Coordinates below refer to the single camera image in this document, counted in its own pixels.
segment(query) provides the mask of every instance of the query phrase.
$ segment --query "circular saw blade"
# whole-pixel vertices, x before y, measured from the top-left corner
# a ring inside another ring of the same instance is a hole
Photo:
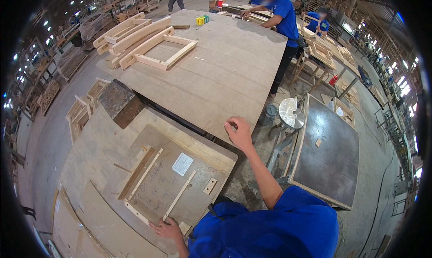
[[[305,124],[305,116],[297,111],[298,99],[284,99],[279,105],[279,116],[290,129],[300,129]]]

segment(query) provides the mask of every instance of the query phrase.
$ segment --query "white label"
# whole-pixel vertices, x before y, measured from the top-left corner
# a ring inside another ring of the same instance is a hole
[[[58,208],[60,207],[60,200],[57,200],[57,204],[55,205],[55,210],[58,213]]]
[[[193,159],[186,155],[185,153],[181,153],[178,156],[176,162],[172,165],[172,169],[179,173],[181,176],[184,176],[189,166],[191,166]]]

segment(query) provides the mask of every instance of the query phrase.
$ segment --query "dark table surface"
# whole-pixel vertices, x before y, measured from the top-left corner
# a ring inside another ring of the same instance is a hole
[[[312,96],[293,180],[352,207],[359,170],[359,134]],[[316,147],[317,139],[321,140]]]

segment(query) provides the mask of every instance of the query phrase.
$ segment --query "yellow box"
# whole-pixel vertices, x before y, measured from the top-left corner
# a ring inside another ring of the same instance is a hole
[[[205,22],[205,17],[204,16],[200,16],[200,17],[197,18],[197,25],[198,26],[203,25],[205,23],[206,22]]]

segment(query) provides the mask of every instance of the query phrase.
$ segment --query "red fire extinguisher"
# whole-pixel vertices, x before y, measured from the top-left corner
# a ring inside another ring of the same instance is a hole
[[[337,81],[338,76],[335,75],[333,78],[330,79],[330,82],[328,82],[331,86],[334,86],[334,83]]]

